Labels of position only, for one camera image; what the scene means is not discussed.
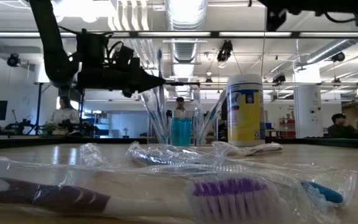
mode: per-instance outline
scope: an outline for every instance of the blue liquid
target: blue liquid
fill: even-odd
[[[191,118],[185,118],[182,125],[181,145],[189,146],[191,142],[191,131],[193,130],[193,120]]]
[[[182,134],[182,124],[183,120],[181,118],[172,119],[171,127],[171,145],[180,146],[181,145],[181,134]]]
[[[191,118],[173,118],[171,128],[171,144],[174,146],[189,146],[193,120]]]

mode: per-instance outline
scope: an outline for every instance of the shirt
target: shirt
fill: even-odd
[[[80,123],[80,117],[78,116],[77,110],[72,108],[55,110],[50,118],[50,121],[55,124],[61,124],[66,119],[70,119],[72,124]]]
[[[353,126],[334,124],[328,128],[328,134],[331,138],[352,138],[357,130]]]

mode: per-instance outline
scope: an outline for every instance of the toothbrush bristles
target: toothbrush bristles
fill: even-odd
[[[211,175],[188,182],[186,193],[195,218],[203,223],[270,223],[288,205],[271,183],[254,177]]]

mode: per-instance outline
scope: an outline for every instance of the yellow label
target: yellow label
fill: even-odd
[[[263,91],[231,89],[227,119],[229,141],[265,139]]]

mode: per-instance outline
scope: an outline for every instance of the white shirt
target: white shirt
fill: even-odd
[[[53,111],[50,121],[55,124],[60,124],[66,119],[70,119],[72,124],[80,123],[80,117],[78,116],[77,110],[71,108],[57,109]]]

